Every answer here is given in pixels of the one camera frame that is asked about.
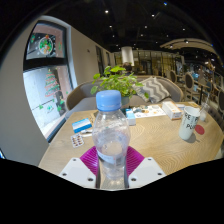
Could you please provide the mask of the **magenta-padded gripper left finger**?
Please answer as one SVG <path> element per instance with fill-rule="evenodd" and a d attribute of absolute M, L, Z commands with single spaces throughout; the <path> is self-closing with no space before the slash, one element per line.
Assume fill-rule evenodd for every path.
<path fill-rule="evenodd" d="M 98 188 L 100 168 L 96 147 L 87 150 L 80 158 L 71 158 L 59 176 L 84 188 Z"/>

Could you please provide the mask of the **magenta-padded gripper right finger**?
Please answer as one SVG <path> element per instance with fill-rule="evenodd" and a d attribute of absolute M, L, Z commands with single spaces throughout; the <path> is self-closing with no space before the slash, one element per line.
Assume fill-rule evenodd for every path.
<path fill-rule="evenodd" d="M 125 187 L 143 187 L 157 181 L 166 174 L 152 157 L 144 157 L 137 150 L 128 147 L 126 156 Z"/>

